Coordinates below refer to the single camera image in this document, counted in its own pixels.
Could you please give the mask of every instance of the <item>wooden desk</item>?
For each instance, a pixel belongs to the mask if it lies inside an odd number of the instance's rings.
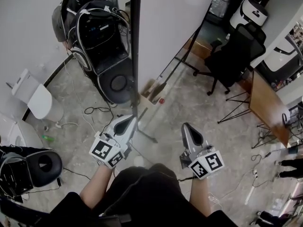
[[[282,114],[286,114],[289,119],[290,113],[274,90],[257,72],[253,73],[249,109],[287,147],[289,130],[283,125]]]

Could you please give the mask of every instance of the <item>marble floor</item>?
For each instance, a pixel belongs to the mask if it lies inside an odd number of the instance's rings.
[[[188,61],[192,65],[202,66],[203,62],[194,55],[190,55]],[[168,72],[176,64],[173,61],[168,67]],[[110,113],[94,111],[91,115],[81,116],[81,109],[74,87],[84,111],[88,107],[105,107],[106,103],[98,94],[91,81],[84,77],[81,68],[75,60],[71,60],[51,82],[48,89],[52,95],[63,105],[64,118],[61,123],[75,122],[76,125],[65,125],[62,129],[55,127],[49,121],[39,121],[32,114],[27,122],[34,126],[40,136],[48,135],[54,138],[54,142],[44,141],[44,147],[54,149],[62,157],[64,167],[92,177],[98,165],[89,155],[89,149],[94,141],[94,131],[101,131],[111,120]],[[165,88],[165,103],[149,109],[140,121],[140,129],[158,141],[157,144],[150,141],[142,134],[136,132],[133,138],[133,146],[150,162],[163,163],[173,170],[177,177],[191,176],[188,169],[182,170],[179,155],[184,151],[181,139],[181,125],[184,122],[191,123],[203,134],[209,143],[215,146],[223,157],[225,168],[209,177],[209,191],[219,203],[212,202],[213,210],[223,211],[238,225],[247,226],[253,219],[257,210],[268,210],[273,214],[279,214],[290,191],[297,183],[291,179],[277,179],[275,182],[267,182],[255,188],[248,199],[252,188],[253,175],[251,168],[258,162],[251,157],[256,154],[265,155],[268,152],[280,149],[281,144],[265,145],[252,150],[251,147],[258,140],[259,123],[252,114],[217,124],[217,121],[229,113],[235,106],[235,102],[226,102],[225,88],[218,83],[212,96],[206,92],[211,88],[212,79],[206,76],[192,76],[192,70],[181,64]],[[238,85],[232,87],[231,95],[242,92]],[[129,105],[119,105],[112,109],[113,114],[130,114]],[[44,132],[43,126],[50,128]],[[133,150],[127,160],[121,161],[117,171],[121,171],[134,164],[134,158],[139,154]],[[274,161],[280,159],[280,152],[273,153],[270,157],[258,164],[258,179],[255,184],[266,180],[272,180],[279,170]],[[145,161],[146,167],[151,163]],[[68,192],[80,192],[88,180],[85,177],[72,174],[66,170],[62,173],[62,187],[56,191],[47,191],[30,194],[25,205],[41,211],[51,211]],[[191,182],[180,183],[182,193],[189,198]],[[57,188],[57,183],[52,183],[40,190]]]

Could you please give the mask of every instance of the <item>black and white marker cube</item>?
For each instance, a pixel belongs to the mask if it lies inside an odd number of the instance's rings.
[[[224,162],[219,151],[198,157],[189,168],[200,179],[208,177],[211,173],[224,168]]]
[[[112,144],[111,141],[101,140],[100,138],[95,138],[89,154],[110,169],[114,168],[125,157],[120,147]]]

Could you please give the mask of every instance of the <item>white toilet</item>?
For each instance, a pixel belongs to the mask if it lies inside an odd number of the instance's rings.
[[[37,119],[58,122],[63,118],[63,107],[27,69],[23,71],[11,92],[27,104]]]
[[[23,120],[13,120],[0,113],[1,144],[42,148],[43,144],[35,129]]]

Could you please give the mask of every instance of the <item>black pole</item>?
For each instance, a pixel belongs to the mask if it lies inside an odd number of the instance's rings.
[[[131,85],[131,108],[133,116],[138,117],[138,60],[139,28],[141,0],[131,0],[131,45],[133,61],[133,78]]]

